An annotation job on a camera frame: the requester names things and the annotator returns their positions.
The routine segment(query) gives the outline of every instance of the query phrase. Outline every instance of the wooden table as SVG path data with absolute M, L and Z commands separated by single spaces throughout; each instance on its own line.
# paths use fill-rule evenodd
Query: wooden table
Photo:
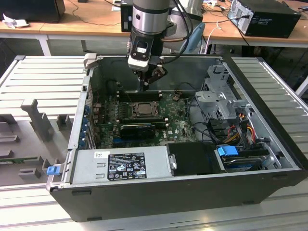
M 112 6 L 104 0 L 90 0 L 88 3 L 79 3 L 77 0 L 64 0 L 66 11 L 58 24 L 30 23 L 30 27 L 17 29 L 7 28 L 0 24 L 0 37 L 2 38 L 26 38 L 38 39 L 44 55 L 51 55 L 48 46 L 49 39 L 81 40 L 83 50 L 86 48 L 86 40 L 99 41 L 126 41 L 129 33 L 121 32 L 120 12 L 111 11 Z M 293 9 L 306 3 L 286 0 Z M 204 14 L 204 22 L 216 22 L 227 19 L 221 13 L 207 12 Z M 215 30 L 211 35 L 211 44 L 245 45 L 237 28 L 231 22 L 219 24 L 222 30 Z M 207 38 L 216 24 L 206 24 L 204 36 Z M 308 47 L 308 19 L 299 20 L 289 38 L 262 38 L 245 37 L 252 46 L 276 46 L 276 47 Z

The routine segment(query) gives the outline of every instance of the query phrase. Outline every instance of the floor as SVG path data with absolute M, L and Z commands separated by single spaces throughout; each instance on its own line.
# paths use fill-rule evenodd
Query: floor
M 98 54 L 126 54 L 125 42 L 87 41 L 89 51 Z M 240 46 L 217 45 L 217 54 L 241 55 Z M 52 55 L 84 55 L 81 42 L 77 40 L 50 40 Z M 279 54 L 277 48 L 256 48 L 255 54 L 262 56 L 291 87 L 293 87 L 305 70 L 308 69 L 308 49 L 286 48 Z M 16 55 L 43 55 L 40 44 L 35 39 L 7 38 L 0 40 L 0 76 L 10 65 Z

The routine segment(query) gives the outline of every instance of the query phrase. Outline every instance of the white table leg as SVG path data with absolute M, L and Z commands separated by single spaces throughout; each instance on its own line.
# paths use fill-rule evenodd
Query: white table leg
M 307 89 L 308 89 L 308 76 L 306 77 L 305 81 L 299 86 L 299 88 L 296 90 L 295 93 L 300 97 L 305 93 Z
M 51 56 L 49 46 L 48 46 L 48 37 L 46 35 L 39 35 L 37 36 L 37 39 L 39 40 L 39 43 L 43 50 L 44 55 Z
M 88 49 L 87 49 L 87 44 L 86 44 L 86 41 L 85 41 L 85 40 L 82 40 L 82 41 L 81 41 L 81 46 L 82 46 L 82 50 L 83 50 L 84 52 L 87 52 L 87 51 L 88 51 Z

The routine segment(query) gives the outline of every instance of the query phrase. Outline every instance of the motherboard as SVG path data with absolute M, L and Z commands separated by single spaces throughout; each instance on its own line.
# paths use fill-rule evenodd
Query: motherboard
M 174 93 L 109 96 L 101 105 L 99 118 L 100 148 L 197 141 L 187 118 L 187 98 Z

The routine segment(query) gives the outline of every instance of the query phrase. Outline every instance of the power supply label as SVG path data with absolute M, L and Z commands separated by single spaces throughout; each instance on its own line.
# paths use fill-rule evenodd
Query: power supply label
M 110 181 L 145 179 L 144 153 L 110 154 L 107 178 Z

